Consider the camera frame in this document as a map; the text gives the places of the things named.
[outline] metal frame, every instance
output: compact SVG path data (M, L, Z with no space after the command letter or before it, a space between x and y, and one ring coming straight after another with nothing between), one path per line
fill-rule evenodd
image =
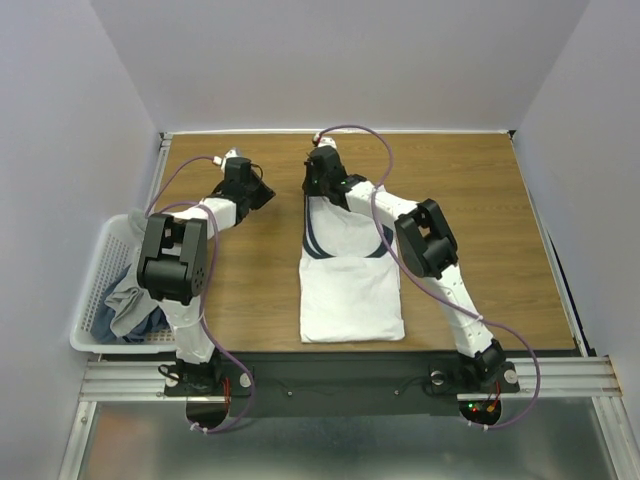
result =
M281 130L277 133L306 133L304 130ZM219 131L180 133L276 133L275 131ZM426 133L424 131L389 131L382 133ZM158 191L171 148L173 133L162 134L156 171L148 199ZM582 357L541 358L540 396L543 398L591 397L605 443L618 478L640 479L640 450L631 431L622 403L622 392L608 358L588 357L586 342L571 306L569 292L562 279L551 239L523 178L525 190L540 231L540 236L558 288L569 328ZM531 397L535 388L535 371L530 359L511 359L518 371L521 391L504 394L504 398ZM164 396L164 378L158 373L160 362L89 362L79 394L79 404L60 470L60 480L75 479L89 444L92 424L100 403L181 401ZM484 395L459 395L459 400L483 398ZM222 397L193 397L191 401L223 402Z

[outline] wooden table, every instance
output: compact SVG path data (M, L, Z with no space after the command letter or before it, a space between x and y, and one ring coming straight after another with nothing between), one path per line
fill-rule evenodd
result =
M387 166L368 135L335 135L349 173L376 180ZM540 349L573 341L506 135L388 135L396 165L386 187L407 199L436 200L458 240L462 272L483 315ZM237 146L264 169L276 197L221 235L206 315L216 338L236 351L444 350L453 338L439 305L402 278L406 337L400 342L304 345L299 337L301 184L310 135L176 135L163 182L184 160ZM197 201L222 179L206 160L186 167L158 207ZM505 348L522 348L494 331Z

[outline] gray wall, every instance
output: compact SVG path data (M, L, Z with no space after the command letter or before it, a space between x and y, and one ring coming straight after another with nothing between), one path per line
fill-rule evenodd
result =
M0 37L0 477L53 479L86 361L70 315L156 134L86 0L11 1Z
M516 128L587 0L92 0L163 130Z
M640 436L640 3L591 2L515 137L588 338Z

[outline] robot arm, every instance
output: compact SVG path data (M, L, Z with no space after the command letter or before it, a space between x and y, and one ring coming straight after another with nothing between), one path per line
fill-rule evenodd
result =
M176 357L183 364L206 365L215 349L199 323L209 273L207 240L214 236L207 210L220 232L238 225L250 210L261 208L275 195L252 169L251 161L235 150L219 164L224 180L198 206L149 217L138 262L138 283L165 313L175 337Z
M309 154L303 190L324 196L350 212L372 218L373 183L361 175L348 175L332 139L323 137ZM406 267L438 297L470 313L477 310L458 265L457 243L438 204L418 203L385 191L376 195L376 216L396 233ZM506 356L487 327L477 318L442 304L467 376L474 382L493 381Z

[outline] pile of clothes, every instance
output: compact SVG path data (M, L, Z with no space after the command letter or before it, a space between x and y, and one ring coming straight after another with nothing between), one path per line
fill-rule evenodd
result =
M129 227L142 244L147 219L142 210L134 210L129 216ZM109 285L101 298L91 326L91 335L100 343L142 343L149 333L169 327L164 312L140 288L136 279L138 255Z

